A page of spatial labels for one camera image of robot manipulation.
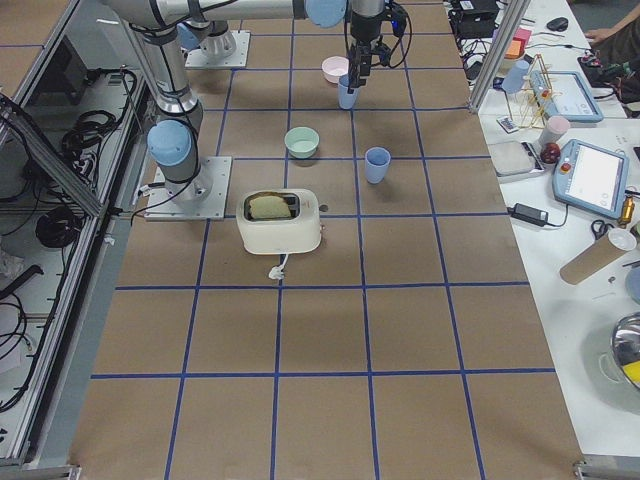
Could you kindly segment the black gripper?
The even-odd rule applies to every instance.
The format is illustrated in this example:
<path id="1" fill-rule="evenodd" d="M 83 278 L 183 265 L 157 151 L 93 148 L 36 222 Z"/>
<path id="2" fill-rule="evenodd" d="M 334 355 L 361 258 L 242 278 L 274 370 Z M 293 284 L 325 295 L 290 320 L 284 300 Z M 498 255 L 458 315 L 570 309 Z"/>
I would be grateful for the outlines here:
<path id="1" fill-rule="evenodd" d="M 391 56 L 404 37 L 406 10 L 397 2 L 349 2 L 348 23 L 351 44 L 348 50 L 348 93 L 366 85 L 370 76 L 372 57 L 389 66 Z M 382 25 L 391 25 L 396 44 L 389 48 L 383 41 Z"/>

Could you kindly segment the blue cup near arm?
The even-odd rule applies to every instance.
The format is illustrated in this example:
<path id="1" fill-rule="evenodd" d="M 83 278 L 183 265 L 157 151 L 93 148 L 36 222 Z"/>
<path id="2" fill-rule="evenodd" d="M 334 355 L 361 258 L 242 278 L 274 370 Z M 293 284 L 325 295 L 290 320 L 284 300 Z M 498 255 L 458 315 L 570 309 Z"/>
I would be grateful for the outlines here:
<path id="1" fill-rule="evenodd" d="M 390 152 L 383 147 L 372 147 L 365 152 L 365 177 L 370 184 L 379 184 L 391 163 Z"/>

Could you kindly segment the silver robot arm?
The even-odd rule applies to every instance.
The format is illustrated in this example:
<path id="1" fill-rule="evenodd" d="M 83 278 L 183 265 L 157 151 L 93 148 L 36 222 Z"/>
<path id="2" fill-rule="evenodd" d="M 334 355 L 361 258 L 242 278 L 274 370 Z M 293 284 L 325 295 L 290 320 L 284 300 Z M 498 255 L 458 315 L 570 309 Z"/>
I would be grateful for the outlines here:
<path id="1" fill-rule="evenodd" d="M 198 152 L 202 106 L 187 79 L 177 30 L 154 32 L 133 24 L 128 29 L 158 108 L 147 134 L 149 153 L 164 176 L 167 195 L 193 202 L 211 182 L 202 173 Z"/>
<path id="2" fill-rule="evenodd" d="M 388 22 L 393 35 L 401 39 L 410 23 L 406 10 L 395 1 L 108 1 L 106 5 L 145 32 L 162 32 L 187 20 L 308 19 L 320 28 L 346 22 L 351 35 L 349 91 L 366 85 L 374 57 L 384 67 L 391 65 L 395 49 L 384 43 L 382 25 Z"/>

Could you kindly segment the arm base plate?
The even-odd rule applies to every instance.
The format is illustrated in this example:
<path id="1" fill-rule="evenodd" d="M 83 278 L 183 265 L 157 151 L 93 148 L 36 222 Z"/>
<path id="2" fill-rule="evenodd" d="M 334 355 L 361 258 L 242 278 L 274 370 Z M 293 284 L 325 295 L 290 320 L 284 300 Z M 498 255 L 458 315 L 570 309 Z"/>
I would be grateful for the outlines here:
<path id="1" fill-rule="evenodd" d="M 231 177 L 231 156 L 200 158 L 200 172 L 192 183 L 175 198 L 181 186 L 169 184 L 153 189 L 151 206 L 143 214 L 147 221 L 221 220 L 226 210 Z"/>
<path id="2" fill-rule="evenodd" d="M 247 30 L 228 30 L 208 36 L 187 54 L 187 70 L 227 70 L 245 68 L 251 34 Z"/>

